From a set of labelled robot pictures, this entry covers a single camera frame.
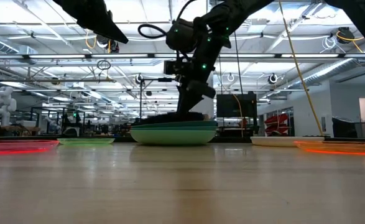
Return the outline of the green translucent plastic plate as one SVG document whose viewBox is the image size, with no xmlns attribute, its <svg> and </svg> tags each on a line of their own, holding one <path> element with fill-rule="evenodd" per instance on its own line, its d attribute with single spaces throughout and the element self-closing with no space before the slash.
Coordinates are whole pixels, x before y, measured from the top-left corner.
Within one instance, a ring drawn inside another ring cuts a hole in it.
<svg viewBox="0 0 365 224">
<path fill-rule="evenodd" d="M 114 138 L 58 138 L 57 141 L 63 145 L 101 145 L 112 144 Z"/>
</svg>

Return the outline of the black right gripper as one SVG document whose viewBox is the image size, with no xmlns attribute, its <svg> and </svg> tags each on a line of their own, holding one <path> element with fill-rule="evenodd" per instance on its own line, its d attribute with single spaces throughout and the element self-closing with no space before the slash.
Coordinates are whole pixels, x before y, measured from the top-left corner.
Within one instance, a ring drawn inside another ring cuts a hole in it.
<svg viewBox="0 0 365 224">
<path fill-rule="evenodd" d="M 230 48 L 229 29 L 204 29 L 198 31 L 198 44 L 194 51 L 183 53 L 176 51 L 174 60 L 164 63 L 166 75 L 176 75 L 182 83 L 177 86 L 178 114 L 188 113 L 197 105 L 203 96 L 213 99 L 216 91 L 206 82 L 210 73 L 215 69 L 214 64 L 223 47 Z"/>
</svg>

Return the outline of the black table frame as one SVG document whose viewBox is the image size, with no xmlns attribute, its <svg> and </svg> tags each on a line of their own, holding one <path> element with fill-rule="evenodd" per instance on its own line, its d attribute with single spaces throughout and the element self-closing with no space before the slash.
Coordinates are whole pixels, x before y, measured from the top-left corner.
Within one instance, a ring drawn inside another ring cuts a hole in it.
<svg viewBox="0 0 365 224">
<path fill-rule="evenodd" d="M 0 141 L 5 140 L 56 140 L 58 138 L 65 138 L 65 136 L 5 136 L 0 137 Z M 112 137 L 103 136 L 105 139 L 114 139 L 114 142 L 136 142 L 132 137 Z M 365 139 L 356 138 L 331 138 L 326 137 L 326 141 L 349 141 L 349 142 L 365 142 Z M 237 137 L 214 137 L 210 143 L 252 143 L 250 138 Z"/>
</svg>

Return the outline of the pink translucent plastic plate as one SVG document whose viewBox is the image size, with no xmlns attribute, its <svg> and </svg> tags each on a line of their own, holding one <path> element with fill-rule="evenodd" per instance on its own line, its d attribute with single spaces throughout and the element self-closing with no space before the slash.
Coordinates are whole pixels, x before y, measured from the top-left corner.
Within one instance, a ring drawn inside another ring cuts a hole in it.
<svg viewBox="0 0 365 224">
<path fill-rule="evenodd" d="M 45 152 L 58 144 L 58 140 L 0 140 L 0 155 Z"/>
</svg>

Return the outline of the red bin rack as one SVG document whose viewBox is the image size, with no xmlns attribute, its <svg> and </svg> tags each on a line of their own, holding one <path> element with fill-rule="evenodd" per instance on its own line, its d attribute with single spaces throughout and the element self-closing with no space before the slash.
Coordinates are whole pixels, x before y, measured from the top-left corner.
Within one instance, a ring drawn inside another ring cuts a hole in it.
<svg viewBox="0 0 365 224">
<path fill-rule="evenodd" d="M 288 118 L 286 113 L 267 118 L 264 121 L 266 126 L 265 133 L 268 136 L 287 136 L 290 129 L 290 126 L 287 124 Z"/>
</svg>

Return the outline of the black monitor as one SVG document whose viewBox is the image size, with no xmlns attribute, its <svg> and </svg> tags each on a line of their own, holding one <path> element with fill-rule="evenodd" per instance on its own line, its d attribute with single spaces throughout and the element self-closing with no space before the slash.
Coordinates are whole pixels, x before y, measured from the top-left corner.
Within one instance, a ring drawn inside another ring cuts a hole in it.
<svg viewBox="0 0 365 224">
<path fill-rule="evenodd" d="M 257 95 L 219 94 L 216 96 L 216 116 L 218 118 L 255 118 L 257 116 Z"/>
</svg>

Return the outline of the dark green plastic plate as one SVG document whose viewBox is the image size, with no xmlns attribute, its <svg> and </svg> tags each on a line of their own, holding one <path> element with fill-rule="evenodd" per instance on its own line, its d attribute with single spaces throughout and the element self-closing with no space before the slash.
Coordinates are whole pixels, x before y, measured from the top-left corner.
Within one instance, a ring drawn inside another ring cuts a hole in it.
<svg viewBox="0 0 365 224">
<path fill-rule="evenodd" d="M 217 126 L 216 121 L 184 121 L 173 123 L 154 123 L 135 125 L 133 128 L 160 128 L 160 127 L 180 127 L 180 126 Z"/>
</svg>

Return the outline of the black trash bin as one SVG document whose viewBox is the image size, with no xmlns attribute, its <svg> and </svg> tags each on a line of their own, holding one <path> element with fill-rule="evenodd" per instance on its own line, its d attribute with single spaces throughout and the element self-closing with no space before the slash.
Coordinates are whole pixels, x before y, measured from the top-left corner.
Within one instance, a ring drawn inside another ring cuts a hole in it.
<svg viewBox="0 0 365 224">
<path fill-rule="evenodd" d="M 353 122 L 332 117 L 333 135 L 335 138 L 357 138 L 357 131 Z"/>
</svg>

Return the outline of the orange translucent plastic plate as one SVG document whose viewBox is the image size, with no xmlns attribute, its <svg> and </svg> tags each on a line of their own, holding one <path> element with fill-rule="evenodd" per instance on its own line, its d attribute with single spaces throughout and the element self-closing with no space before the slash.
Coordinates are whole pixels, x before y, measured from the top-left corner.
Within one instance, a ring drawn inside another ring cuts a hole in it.
<svg viewBox="0 0 365 224">
<path fill-rule="evenodd" d="M 365 142 L 295 141 L 294 144 L 307 152 L 365 156 Z"/>
</svg>

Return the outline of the light green bowl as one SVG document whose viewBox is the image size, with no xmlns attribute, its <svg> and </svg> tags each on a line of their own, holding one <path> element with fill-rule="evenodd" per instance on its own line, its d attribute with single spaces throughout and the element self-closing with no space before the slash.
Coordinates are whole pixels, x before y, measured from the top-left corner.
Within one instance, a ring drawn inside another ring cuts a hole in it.
<svg viewBox="0 0 365 224">
<path fill-rule="evenodd" d="M 210 142 L 215 130 L 143 130 L 130 131 L 132 138 L 140 144 L 156 146 L 195 146 Z"/>
</svg>

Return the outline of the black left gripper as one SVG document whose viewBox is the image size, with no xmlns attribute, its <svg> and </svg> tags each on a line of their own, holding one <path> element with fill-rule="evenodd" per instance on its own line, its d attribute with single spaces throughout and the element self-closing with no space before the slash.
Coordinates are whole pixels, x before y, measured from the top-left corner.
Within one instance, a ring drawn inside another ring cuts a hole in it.
<svg viewBox="0 0 365 224">
<path fill-rule="evenodd" d="M 128 43 L 129 39 L 111 22 L 104 0 L 52 0 L 67 14 L 76 19 L 85 29 L 117 42 Z"/>
</svg>

